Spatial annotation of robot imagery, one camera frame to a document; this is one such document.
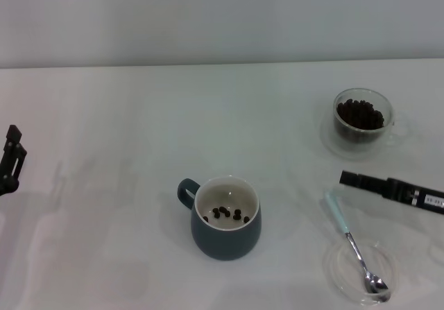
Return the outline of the pile of coffee beans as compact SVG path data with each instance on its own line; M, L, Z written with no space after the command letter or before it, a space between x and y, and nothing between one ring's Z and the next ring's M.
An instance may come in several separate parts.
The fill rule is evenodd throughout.
M339 103L336 113L336 130L344 138L354 143L364 143L374 140L379 133L376 130L384 127L382 113L375 110L373 104L365 100L348 99Z

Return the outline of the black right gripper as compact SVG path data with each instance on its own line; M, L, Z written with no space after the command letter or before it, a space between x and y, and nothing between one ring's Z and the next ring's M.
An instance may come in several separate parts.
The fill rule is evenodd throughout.
M339 183L372 193L383 193L386 199L444 215L444 192L441 191L392 178L383 180L348 171L342 171Z

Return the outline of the blue-handled metal spoon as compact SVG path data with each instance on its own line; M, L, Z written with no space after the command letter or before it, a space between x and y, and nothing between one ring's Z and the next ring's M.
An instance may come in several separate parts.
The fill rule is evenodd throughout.
M342 233L344 233L345 238L347 239L350 247L357 257L357 261L359 262L361 271L363 273L363 281L366 291L371 294L372 297L376 299L379 303L388 302L391 298L391 292L385 282L368 269L366 262L364 261L364 258L357 246L357 243L349 230L348 224L339 207L336 196L331 191L328 191L325 192L324 199L328 207L330 208L330 211L335 218L339 229L342 231Z

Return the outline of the dark teal ceramic mug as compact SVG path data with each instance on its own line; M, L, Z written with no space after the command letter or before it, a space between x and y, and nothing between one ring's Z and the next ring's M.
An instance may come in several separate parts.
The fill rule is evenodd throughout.
M207 256L230 261L245 256L255 247L262 231L262 212L259 197L248 182L229 175L199 185L186 178L178 185L177 195L191 210L191 234ZM220 206L240 209L250 221L222 224L203 220L203 216L211 216L212 209Z

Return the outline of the clear glass saucer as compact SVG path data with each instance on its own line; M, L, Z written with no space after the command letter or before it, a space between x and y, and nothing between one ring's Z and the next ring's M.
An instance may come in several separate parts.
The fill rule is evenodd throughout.
M378 153L384 147L389 146L392 136L392 127L394 121L387 123L386 126L376 130L379 135L370 142L354 143L344 139L336 130L336 119L340 121L334 113L327 113L321 121L320 137L326 148L334 154L346 160L363 160L375 153Z
M394 256L379 241L358 239L357 246L369 269L381 277L391 294L398 287L398 267ZM345 239L338 240L327 249L323 258L323 270L330 284L351 302L362 306L381 304L387 293L370 294L364 285L363 271L356 254Z

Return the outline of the small portion of coffee beans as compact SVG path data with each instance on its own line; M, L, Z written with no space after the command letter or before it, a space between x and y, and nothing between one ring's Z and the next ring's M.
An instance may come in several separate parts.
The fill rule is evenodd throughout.
M213 208L210 213L212 214L211 216L203 216L203 220L207 223L221 221L222 224L240 224L248 223L250 221L250 217L243 215L240 209L232 209L230 207L227 208L224 206L220 206Z

